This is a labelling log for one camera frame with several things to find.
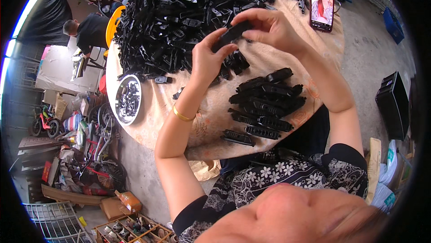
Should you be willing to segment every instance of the beige tablecloth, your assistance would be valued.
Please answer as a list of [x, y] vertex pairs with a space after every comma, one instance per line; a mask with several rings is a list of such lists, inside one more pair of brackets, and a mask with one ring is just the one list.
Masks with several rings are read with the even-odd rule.
[[[334, 16], [332, 32], [322, 33], [310, 27], [309, 10], [306, 9], [305, 14], [302, 14], [296, 0], [276, 0], [273, 6], [286, 15], [299, 36], [330, 63], [340, 67], [344, 51], [344, 37], [338, 14]], [[238, 106], [231, 105], [228, 99], [236, 94], [235, 88], [240, 83], [249, 79], [266, 76], [284, 67], [292, 69], [294, 75], [288, 80], [288, 83], [291, 86], [303, 84], [301, 95], [307, 98], [301, 109], [285, 118], [294, 126], [294, 130], [305, 123], [322, 105], [316, 85], [297, 58], [258, 42], [249, 44], [245, 40], [241, 40], [238, 46], [250, 67], [238, 76], [231, 72], [229, 81], [222, 79], [220, 84], [208, 89], [193, 122], [185, 152], [189, 160], [218, 160], [261, 152], [272, 148], [281, 139], [288, 136], [288, 133], [281, 132], [282, 137], [278, 140], [252, 137], [256, 142], [255, 147], [220, 139], [222, 131], [225, 129], [245, 133], [246, 124], [235, 122], [230, 117], [228, 109], [230, 107], [238, 109]], [[112, 109], [114, 109], [115, 94], [119, 85], [117, 76], [122, 74], [118, 52], [118, 46], [112, 42], [106, 63], [106, 89]], [[179, 71], [168, 76], [173, 77], [172, 84], [156, 84], [154, 80], [142, 82], [143, 105], [141, 109], [143, 111], [140, 113], [143, 113], [144, 117], [140, 122], [124, 126], [129, 135], [150, 149], [154, 149], [158, 132], [175, 103], [172, 95], [185, 86], [190, 79], [187, 71]]]

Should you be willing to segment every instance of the woman's left hand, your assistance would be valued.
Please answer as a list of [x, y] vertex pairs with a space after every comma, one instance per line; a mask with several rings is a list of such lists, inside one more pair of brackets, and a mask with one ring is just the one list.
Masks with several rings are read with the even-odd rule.
[[193, 70], [191, 72], [191, 81], [208, 87], [220, 73], [223, 60], [238, 49], [236, 44], [228, 44], [219, 49], [218, 52], [212, 52], [211, 47], [226, 30], [227, 28], [220, 28], [207, 35], [194, 46], [192, 50]]

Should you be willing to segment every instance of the pile of black plastic parts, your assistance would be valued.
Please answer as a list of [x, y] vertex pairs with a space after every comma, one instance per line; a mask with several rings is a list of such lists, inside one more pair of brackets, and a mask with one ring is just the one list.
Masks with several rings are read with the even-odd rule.
[[[293, 87], [284, 80], [293, 75], [290, 68], [277, 70], [266, 77], [258, 77], [241, 83], [237, 94], [229, 98], [231, 104], [238, 104], [242, 111], [228, 110], [234, 121], [248, 124], [245, 132], [269, 139], [281, 137], [280, 131], [289, 132], [292, 124], [282, 120], [305, 104], [301, 84]], [[256, 143], [246, 134], [225, 130], [222, 139], [234, 143], [254, 146]]]
[[[214, 30], [230, 27], [241, 11], [274, 9], [266, 3], [274, 0], [129, 0], [114, 38], [124, 72], [119, 79], [127, 74], [153, 79], [177, 70], [191, 72], [195, 44]], [[240, 74], [248, 67], [235, 51], [223, 62], [220, 76], [229, 79], [229, 69]]]

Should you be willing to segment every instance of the smartphone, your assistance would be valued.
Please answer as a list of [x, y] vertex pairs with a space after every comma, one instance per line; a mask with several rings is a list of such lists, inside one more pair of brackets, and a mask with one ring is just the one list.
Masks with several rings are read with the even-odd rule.
[[330, 33], [334, 18], [334, 0], [310, 0], [310, 26]]

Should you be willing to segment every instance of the yellow stool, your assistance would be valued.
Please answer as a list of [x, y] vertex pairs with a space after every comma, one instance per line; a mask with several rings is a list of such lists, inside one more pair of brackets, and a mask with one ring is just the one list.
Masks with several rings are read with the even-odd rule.
[[[108, 27], [106, 27], [106, 44], [108, 45], [108, 47], [111, 46], [111, 41], [114, 38], [115, 32], [117, 31], [117, 25], [120, 23], [120, 16], [123, 9], [126, 9], [126, 7], [118, 7], [109, 19]], [[109, 50], [106, 50], [103, 53], [103, 56], [108, 57], [108, 52]]]

